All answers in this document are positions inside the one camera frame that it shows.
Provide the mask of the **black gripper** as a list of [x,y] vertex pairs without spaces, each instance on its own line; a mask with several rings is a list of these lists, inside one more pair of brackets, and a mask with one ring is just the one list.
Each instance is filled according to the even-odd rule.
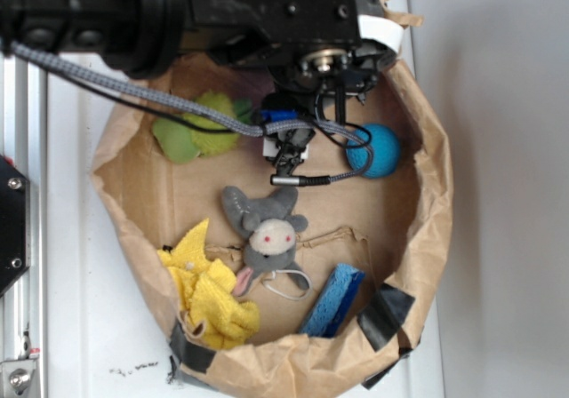
[[403,36],[381,0],[188,0],[181,47],[271,74],[263,154],[275,179],[293,180],[316,131],[345,131],[347,100],[377,84]]

